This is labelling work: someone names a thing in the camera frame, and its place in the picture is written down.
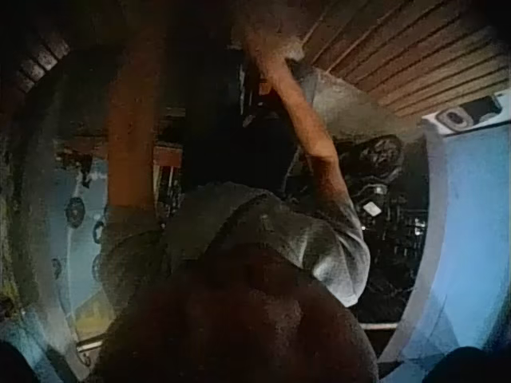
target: wood paneling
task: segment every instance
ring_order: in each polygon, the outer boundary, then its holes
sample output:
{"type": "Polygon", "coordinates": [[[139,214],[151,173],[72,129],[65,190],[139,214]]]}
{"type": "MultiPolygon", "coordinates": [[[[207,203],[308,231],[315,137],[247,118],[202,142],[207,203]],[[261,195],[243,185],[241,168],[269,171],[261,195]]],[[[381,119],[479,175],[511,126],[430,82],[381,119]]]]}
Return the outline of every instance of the wood paneling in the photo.
{"type": "Polygon", "coordinates": [[[306,58],[399,116],[459,105],[509,87],[506,52],[476,13],[471,0],[337,1],[306,58]]]}

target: shirt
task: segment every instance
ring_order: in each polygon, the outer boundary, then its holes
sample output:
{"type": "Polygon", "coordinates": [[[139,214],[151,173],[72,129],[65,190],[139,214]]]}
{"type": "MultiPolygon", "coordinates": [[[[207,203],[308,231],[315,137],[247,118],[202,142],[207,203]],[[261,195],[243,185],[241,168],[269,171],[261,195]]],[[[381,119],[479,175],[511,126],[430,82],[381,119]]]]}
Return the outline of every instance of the shirt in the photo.
{"type": "Polygon", "coordinates": [[[358,301],[369,273],[369,250],[349,199],[309,201],[298,208],[262,189],[209,184],[184,197],[164,230],[152,212],[109,209],[99,274],[114,310],[171,278],[184,261],[207,254],[213,241],[218,250],[267,245],[311,272],[346,307],[358,301]]]}

